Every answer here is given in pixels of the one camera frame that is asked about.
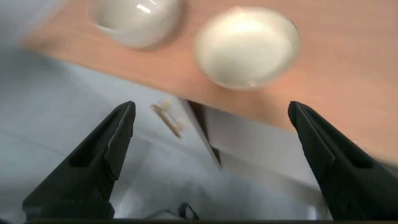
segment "white floor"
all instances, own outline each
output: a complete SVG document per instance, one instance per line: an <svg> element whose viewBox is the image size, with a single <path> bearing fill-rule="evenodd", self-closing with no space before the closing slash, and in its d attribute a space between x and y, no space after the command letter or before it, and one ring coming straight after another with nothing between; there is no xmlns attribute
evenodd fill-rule
<svg viewBox="0 0 398 224"><path fill-rule="evenodd" d="M308 207L134 136L111 201L116 218L143 218L188 202L203 219L308 219Z"/></svg>

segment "wooden table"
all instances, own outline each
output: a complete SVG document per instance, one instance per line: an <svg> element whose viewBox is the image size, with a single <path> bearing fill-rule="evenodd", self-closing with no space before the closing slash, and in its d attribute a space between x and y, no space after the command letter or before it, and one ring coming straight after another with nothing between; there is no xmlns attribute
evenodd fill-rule
<svg viewBox="0 0 398 224"><path fill-rule="evenodd" d="M71 0L34 30L25 46L283 129L293 130L287 106L291 100L299 101L372 156L398 164L397 0L187 0L186 4L179 30L156 49L128 49L101 33L88 21L90 0ZM260 90L219 87L194 61L198 30L233 6L280 11L302 36L297 63Z"/></svg>

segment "ceramic bowl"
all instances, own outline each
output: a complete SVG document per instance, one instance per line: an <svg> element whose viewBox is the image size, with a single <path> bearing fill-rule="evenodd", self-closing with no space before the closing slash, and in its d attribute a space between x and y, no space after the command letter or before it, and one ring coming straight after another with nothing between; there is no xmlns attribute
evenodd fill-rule
<svg viewBox="0 0 398 224"><path fill-rule="evenodd" d="M114 40L143 49L164 40L182 14L181 0L97 0L91 21Z"/></svg>
<svg viewBox="0 0 398 224"><path fill-rule="evenodd" d="M205 24L195 44L200 69L232 89L262 86L282 74L300 51L294 24L281 13L237 7Z"/></svg>

